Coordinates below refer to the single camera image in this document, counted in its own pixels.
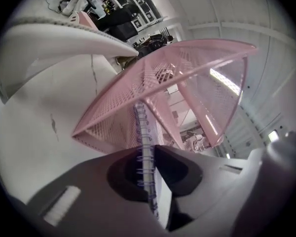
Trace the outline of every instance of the pink metal mesh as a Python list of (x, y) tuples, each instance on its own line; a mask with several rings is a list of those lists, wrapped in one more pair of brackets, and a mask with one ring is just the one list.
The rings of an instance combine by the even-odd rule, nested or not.
[(247, 66), (243, 58), (255, 49), (247, 43), (223, 39), (182, 41), (161, 48), (119, 75), (92, 102), (73, 136), (78, 139), (86, 132), (98, 141), (117, 147), (138, 145), (135, 143), (137, 134), (132, 131), (136, 129), (132, 108), (140, 100), (167, 132), (163, 137), (172, 138), (179, 148), (183, 148), (179, 128), (163, 93), (169, 86), (178, 84), (214, 146), (240, 97), (222, 78), (228, 78), (233, 82), (231, 85), (241, 91)]

